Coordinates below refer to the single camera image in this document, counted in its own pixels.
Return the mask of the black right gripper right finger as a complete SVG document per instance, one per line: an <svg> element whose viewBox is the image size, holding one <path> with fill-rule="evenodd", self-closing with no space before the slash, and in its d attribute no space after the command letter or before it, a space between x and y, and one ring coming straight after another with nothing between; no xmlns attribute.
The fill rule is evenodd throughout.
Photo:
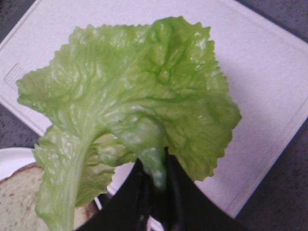
<svg viewBox="0 0 308 231"><path fill-rule="evenodd" d="M166 189L155 195L152 216L165 231L247 231L195 185L177 158L165 151Z"/></svg>

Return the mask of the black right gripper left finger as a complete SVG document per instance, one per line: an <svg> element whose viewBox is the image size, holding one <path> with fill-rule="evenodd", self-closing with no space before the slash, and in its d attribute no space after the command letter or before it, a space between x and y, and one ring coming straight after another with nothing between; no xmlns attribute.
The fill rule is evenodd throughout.
<svg viewBox="0 0 308 231"><path fill-rule="evenodd" d="M79 231L146 231L151 179L137 160L116 194Z"/></svg>

